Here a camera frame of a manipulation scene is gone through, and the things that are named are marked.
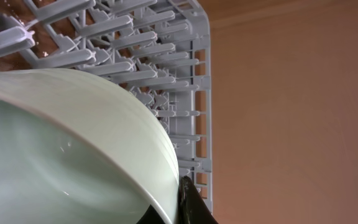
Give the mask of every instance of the gray plastic dish rack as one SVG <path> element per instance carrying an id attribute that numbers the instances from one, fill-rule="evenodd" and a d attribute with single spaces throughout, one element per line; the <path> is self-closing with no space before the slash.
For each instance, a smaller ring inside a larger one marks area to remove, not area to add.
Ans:
<path id="1" fill-rule="evenodd" d="M 57 0 L 38 8 L 23 1 L 35 19 L 25 24 L 0 14 L 0 57 L 19 52 L 32 68 L 74 68 L 123 86 L 160 120 L 180 175 L 192 178 L 212 212 L 210 37 L 200 4 Z M 94 24 L 86 25 L 87 11 Z M 61 19 L 70 20 L 75 38 L 52 28 Z M 29 29 L 39 22 L 58 46 L 44 58 L 30 49 L 35 41 Z"/>

